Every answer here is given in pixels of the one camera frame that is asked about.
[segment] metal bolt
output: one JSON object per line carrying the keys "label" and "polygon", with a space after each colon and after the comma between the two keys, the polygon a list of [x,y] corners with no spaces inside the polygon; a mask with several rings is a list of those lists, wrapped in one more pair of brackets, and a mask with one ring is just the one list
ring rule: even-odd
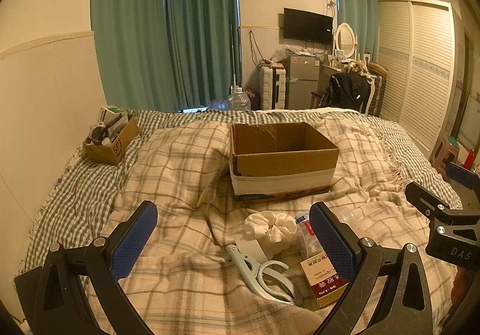
{"label": "metal bolt", "polygon": [[50,246],[50,252],[57,252],[60,249],[60,244],[58,243],[53,243]]}
{"label": "metal bolt", "polygon": [[106,238],[104,237],[97,237],[94,241],[93,241],[93,245],[95,247],[103,247],[106,243]]}
{"label": "metal bolt", "polygon": [[372,239],[370,239],[369,237],[362,238],[361,243],[366,247],[371,247],[371,246],[374,245],[374,241]]}
{"label": "metal bolt", "polygon": [[406,246],[407,250],[411,253],[417,252],[417,247],[414,244],[408,243]]}

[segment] stool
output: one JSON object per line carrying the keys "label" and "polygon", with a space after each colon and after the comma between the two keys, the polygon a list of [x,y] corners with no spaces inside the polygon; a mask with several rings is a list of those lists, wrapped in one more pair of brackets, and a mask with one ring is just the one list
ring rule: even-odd
{"label": "stool", "polygon": [[435,154],[431,156],[430,163],[442,175],[445,181],[450,181],[445,172],[448,163],[455,163],[458,159],[460,148],[452,136],[446,136],[438,145]]}

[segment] sliding wardrobe door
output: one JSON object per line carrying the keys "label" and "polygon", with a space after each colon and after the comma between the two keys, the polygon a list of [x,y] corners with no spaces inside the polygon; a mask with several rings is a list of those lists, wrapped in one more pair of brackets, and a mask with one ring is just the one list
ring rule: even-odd
{"label": "sliding wardrobe door", "polygon": [[378,63],[388,70],[380,117],[398,122],[429,156],[446,124],[455,83],[450,3],[381,0]]}
{"label": "sliding wardrobe door", "polygon": [[452,87],[455,46],[446,7],[411,3],[412,65],[399,124],[431,150],[443,126]]}
{"label": "sliding wardrobe door", "polygon": [[380,2],[377,61],[388,70],[380,117],[398,122],[410,55],[410,13],[406,1]]}

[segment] wall trim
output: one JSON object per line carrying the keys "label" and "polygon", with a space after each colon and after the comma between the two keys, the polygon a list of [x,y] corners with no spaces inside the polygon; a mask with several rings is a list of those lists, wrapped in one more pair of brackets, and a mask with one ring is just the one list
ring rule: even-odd
{"label": "wall trim", "polygon": [[61,35],[49,35],[46,37],[33,39],[31,41],[23,42],[21,44],[18,44],[0,51],[0,60],[3,60],[5,57],[11,54],[33,49],[37,46],[47,45],[57,41],[63,41],[65,39],[91,37],[93,35],[94,35],[93,31],[80,31],[80,32],[69,32],[68,34],[61,34]]}

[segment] teal curtain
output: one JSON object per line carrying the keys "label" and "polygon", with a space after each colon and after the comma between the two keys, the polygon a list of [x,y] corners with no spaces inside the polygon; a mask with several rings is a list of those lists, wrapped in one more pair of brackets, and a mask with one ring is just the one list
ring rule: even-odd
{"label": "teal curtain", "polygon": [[176,111],[162,0],[90,0],[106,101],[125,108]]}
{"label": "teal curtain", "polygon": [[166,0],[166,12],[182,105],[208,106],[227,98],[234,68],[241,84],[237,0]]}
{"label": "teal curtain", "polygon": [[369,49],[376,60],[378,43],[378,0],[338,0],[338,24],[348,23],[358,35],[358,52]]}

